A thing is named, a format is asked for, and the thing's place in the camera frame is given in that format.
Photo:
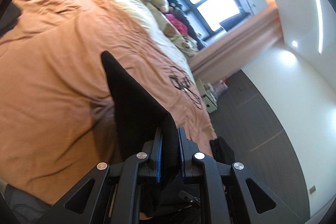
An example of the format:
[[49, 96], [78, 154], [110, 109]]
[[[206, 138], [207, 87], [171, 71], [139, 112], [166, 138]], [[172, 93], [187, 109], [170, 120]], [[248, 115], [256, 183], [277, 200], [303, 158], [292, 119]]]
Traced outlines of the black pants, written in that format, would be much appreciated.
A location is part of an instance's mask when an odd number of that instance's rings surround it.
[[166, 188], [181, 169], [179, 137], [171, 114], [147, 92], [108, 51], [101, 54], [109, 91], [114, 102], [114, 119], [122, 160], [141, 151], [157, 131], [162, 134], [160, 179], [146, 185], [141, 194], [140, 211], [148, 217], [166, 214], [163, 207]]

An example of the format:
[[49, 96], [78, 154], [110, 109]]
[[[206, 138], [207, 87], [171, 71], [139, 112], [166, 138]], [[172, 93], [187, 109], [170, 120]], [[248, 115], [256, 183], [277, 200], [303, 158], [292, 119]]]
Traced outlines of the pink clothing pile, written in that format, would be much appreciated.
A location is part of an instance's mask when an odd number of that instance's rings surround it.
[[187, 35], [188, 34], [188, 29], [187, 26], [178, 20], [175, 15], [171, 13], [165, 14], [165, 17], [169, 20], [169, 22], [182, 34], [182, 35]]

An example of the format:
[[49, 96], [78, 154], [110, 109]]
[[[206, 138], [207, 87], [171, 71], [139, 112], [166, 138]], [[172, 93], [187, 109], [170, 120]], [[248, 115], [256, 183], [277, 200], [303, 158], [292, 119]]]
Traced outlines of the folded black garment right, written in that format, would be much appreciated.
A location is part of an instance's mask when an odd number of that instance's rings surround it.
[[210, 147], [213, 158], [217, 162], [227, 165], [232, 165], [236, 162], [234, 150], [227, 144], [223, 137], [210, 140]]

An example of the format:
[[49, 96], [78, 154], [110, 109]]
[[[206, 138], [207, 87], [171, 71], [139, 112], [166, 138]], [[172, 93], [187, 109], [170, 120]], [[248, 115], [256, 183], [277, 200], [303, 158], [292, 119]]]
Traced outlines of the folded black garment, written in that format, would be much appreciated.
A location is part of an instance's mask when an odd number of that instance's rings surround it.
[[9, 4], [0, 21], [0, 36], [4, 36], [15, 27], [21, 14], [21, 9], [13, 3]]
[[223, 137], [210, 140], [210, 147], [213, 158], [217, 162], [227, 165], [232, 165], [236, 162], [234, 150], [227, 144]]

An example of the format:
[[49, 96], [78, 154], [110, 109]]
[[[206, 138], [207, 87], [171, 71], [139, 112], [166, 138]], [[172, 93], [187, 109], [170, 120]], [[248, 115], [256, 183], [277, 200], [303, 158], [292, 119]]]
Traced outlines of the white bedside cabinet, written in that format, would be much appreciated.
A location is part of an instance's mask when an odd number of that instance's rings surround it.
[[205, 103], [207, 112], [213, 113], [218, 109], [217, 98], [214, 95], [213, 86], [210, 83], [205, 83], [201, 79], [195, 81], [199, 94]]

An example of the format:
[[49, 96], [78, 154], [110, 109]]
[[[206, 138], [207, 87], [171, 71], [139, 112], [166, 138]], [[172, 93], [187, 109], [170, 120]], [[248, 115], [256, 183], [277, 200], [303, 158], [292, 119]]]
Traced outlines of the orange bed blanket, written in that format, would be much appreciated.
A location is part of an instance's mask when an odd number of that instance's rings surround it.
[[53, 204], [121, 155], [100, 55], [110, 52], [206, 154], [216, 137], [183, 54], [139, 0], [14, 0], [1, 38], [1, 179]]

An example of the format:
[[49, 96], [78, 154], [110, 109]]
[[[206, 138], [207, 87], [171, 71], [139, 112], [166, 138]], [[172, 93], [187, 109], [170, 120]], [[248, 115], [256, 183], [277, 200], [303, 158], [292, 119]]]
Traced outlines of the striped rack on cabinet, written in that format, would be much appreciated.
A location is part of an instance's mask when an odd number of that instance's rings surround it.
[[215, 96], [215, 98], [219, 98], [224, 92], [226, 92], [228, 86], [225, 80], [220, 80], [218, 83], [211, 85], [211, 92]]

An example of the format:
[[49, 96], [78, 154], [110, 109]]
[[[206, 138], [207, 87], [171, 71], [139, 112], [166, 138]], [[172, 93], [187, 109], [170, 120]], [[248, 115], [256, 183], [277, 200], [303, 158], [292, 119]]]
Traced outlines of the right pink curtain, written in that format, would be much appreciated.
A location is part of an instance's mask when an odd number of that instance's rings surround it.
[[216, 83], [282, 39], [278, 9], [270, 5], [189, 58], [189, 66], [196, 80]]

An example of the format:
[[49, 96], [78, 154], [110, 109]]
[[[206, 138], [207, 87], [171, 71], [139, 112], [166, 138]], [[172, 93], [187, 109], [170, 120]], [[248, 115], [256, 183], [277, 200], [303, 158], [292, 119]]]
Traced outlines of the hanging black garment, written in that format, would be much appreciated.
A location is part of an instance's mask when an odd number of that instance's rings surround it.
[[239, 14], [236, 14], [226, 20], [223, 20], [220, 23], [221, 28], [229, 32], [232, 28], [238, 25], [241, 21], [245, 20], [247, 17], [250, 16], [250, 13], [241, 11]]

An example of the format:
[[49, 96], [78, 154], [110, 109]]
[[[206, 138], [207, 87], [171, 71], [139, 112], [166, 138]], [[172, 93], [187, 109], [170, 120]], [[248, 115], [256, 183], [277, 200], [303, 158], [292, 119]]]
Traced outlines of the teddy bear print pillow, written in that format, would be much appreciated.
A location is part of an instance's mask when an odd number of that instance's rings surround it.
[[187, 35], [182, 35], [165, 17], [165, 14], [160, 12], [151, 4], [145, 4], [150, 10], [153, 17], [157, 21], [159, 29], [163, 34], [173, 43], [181, 52], [186, 56], [192, 57], [198, 52], [197, 42], [193, 38]]

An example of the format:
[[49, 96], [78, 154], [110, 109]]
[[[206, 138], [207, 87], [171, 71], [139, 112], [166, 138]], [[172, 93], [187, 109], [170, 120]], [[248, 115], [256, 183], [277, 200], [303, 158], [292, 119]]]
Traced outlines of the folded black garment left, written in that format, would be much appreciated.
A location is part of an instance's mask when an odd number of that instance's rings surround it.
[[21, 14], [21, 9], [13, 3], [9, 4], [0, 21], [0, 36], [4, 36], [15, 27]]

